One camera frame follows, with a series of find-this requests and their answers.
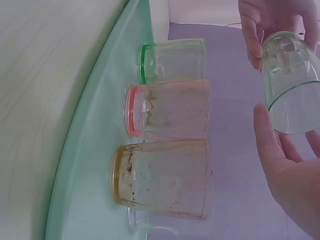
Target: hand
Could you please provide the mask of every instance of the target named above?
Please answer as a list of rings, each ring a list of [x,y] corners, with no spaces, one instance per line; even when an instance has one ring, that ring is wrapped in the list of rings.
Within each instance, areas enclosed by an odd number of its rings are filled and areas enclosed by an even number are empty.
[[[261,38],[278,31],[296,32],[299,18],[305,28],[304,40],[313,50],[319,41],[317,7],[313,0],[238,0],[242,33],[247,45],[248,59],[261,69],[263,54]]]
[[[306,233],[320,239],[320,135],[308,132],[318,157],[304,161],[285,134],[277,135],[264,105],[254,108],[256,146],[274,199]]]

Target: glass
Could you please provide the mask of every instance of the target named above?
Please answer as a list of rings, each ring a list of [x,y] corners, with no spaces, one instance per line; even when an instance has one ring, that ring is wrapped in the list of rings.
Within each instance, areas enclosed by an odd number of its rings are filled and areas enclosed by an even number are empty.
[[[177,240],[197,239],[207,240],[213,234],[213,195],[207,194],[208,214],[205,220],[181,219],[156,215],[132,208],[128,208],[128,222],[130,227],[142,233],[171,233]]]
[[[271,35],[262,47],[265,99],[274,129],[301,134],[319,127],[319,58],[288,31]]]
[[[206,138],[210,97],[210,83],[206,79],[131,87],[125,106],[127,132],[149,140]]]
[[[212,192],[208,139],[118,147],[110,172],[116,203],[154,214],[205,219]]]
[[[206,78],[206,50],[202,38],[146,44],[138,55],[141,84]]]

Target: clear glass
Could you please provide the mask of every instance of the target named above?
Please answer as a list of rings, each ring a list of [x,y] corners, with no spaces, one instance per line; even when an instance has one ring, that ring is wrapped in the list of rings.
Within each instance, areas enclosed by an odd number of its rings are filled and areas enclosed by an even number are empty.
[[[207,194],[208,214],[205,220],[180,219],[160,216],[133,208],[128,208],[128,222],[130,227],[143,233],[170,233],[177,240],[207,240],[213,237],[213,195]]]
[[[141,84],[206,78],[206,50],[202,38],[143,45],[138,55]]]
[[[120,146],[110,173],[113,199],[144,212],[206,219],[212,192],[209,166],[208,139]]]
[[[265,100],[274,129],[301,134],[319,127],[319,58],[288,31],[271,35],[262,47]]]
[[[206,138],[210,98],[210,83],[206,79],[134,86],[126,98],[127,132],[148,140]]]

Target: purple surface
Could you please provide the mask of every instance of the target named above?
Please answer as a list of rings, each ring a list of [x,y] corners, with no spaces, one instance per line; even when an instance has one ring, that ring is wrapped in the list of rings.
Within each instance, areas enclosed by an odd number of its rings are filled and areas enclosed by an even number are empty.
[[[212,89],[214,224],[208,239],[306,239],[293,223],[289,221],[287,226],[287,217],[272,198],[261,168],[253,108],[265,101],[263,78],[247,59],[241,30],[210,25],[170,25],[170,40],[188,38],[205,40],[206,75]],[[303,156],[314,158],[303,136],[295,136],[294,142]],[[162,238],[151,234],[149,239]]]

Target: white wall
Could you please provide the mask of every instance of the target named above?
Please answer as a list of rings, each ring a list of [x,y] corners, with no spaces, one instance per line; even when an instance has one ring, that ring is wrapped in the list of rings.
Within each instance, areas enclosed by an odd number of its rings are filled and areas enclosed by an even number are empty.
[[[65,137],[127,0],[0,0],[0,239],[43,240]]]
[[[153,40],[155,43],[168,40],[169,5],[168,0],[149,0]]]
[[[320,0],[315,2],[320,13]],[[238,23],[238,0],[169,0],[169,19],[171,23],[182,24],[225,26]]]

